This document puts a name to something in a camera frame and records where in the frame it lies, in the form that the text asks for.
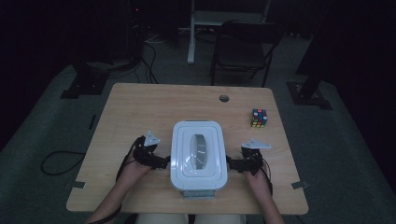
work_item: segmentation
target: wrist strap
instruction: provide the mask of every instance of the wrist strap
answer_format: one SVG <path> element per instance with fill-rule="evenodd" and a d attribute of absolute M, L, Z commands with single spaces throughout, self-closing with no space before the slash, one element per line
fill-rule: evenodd
<path fill-rule="evenodd" d="M 119 212 L 121 210 L 121 207 L 122 207 L 122 205 L 113 214 L 111 214 L 110 216 L 105 217 L 103 219 L 100 219 L 99 221 L 90 222 L 90 224 L 104 224 L 104 223 L 107 223 L 108 221 L 112 220 L 113 218 L 115 218 L 119 214 Z"/>

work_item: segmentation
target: monitor stand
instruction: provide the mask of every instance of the monitor stand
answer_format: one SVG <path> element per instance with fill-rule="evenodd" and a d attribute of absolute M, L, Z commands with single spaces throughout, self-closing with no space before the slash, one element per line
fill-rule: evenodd
<path fill-rule="evenodd" d="M 80 95 L 101 95 L 109 73 L 92 71 L 83 62 L 73 63 L 77 75 L 70 85 L 69 90 L 64 91 L 61 99 L 77 99 Z"/>

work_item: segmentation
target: rubik's cube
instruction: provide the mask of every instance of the rubik's cube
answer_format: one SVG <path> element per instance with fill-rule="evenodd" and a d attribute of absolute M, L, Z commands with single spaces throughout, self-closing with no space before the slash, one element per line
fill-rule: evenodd
<path fill-rule="evenodd" d="M 264 109 L 253 109 L 251 115 L 251 127 L 261 128 L 267 123 L 267 111 Z"/>

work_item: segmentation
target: chair leg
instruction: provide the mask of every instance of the chair leg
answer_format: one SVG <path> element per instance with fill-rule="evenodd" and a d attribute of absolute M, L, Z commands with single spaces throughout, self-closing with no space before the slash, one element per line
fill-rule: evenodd
<path fill-rule="evenodd" d="M 262 87 L 265 86 L 265 81 L 267 80 L 268 72 L 270 71 L 271 61 L 272 61 L 272 53 L 270 55 L 270 58 L 268 59 L 267 67 L 265 68 L 264 78 L 262 79 Z"/>
<path fill-rule="evenodd" d="M 210 82 L 211 86 L 215 85 L 215 69 L 216 69 L 216 60 L 215 57 L 212 59 L 212 65 L 210 66 L 210 76 L 212 77 L 212 80 Z"/>
<path fill-rule="evenodd" d="M 255 71 L 253 72 L 253 74 L 251 75 L 250 79 L 254 78 L 254 76 L 256 76 L 256 73 L 257 73 L 258 71 L 259 71 L 259 70 L 255 70 Z"/>

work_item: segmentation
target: person's leg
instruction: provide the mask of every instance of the person's leg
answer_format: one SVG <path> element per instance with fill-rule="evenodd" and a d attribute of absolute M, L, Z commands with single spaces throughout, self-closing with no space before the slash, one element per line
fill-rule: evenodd
<path fill-rule="evenodd" d="M 246 224 L 245 215 L 196 215 L 194 224 Z"/>
<path fill-rule="evenodd" d="M 139 214 L 136 224 L 188 224 L 189 219 L 185 214 Z"/>

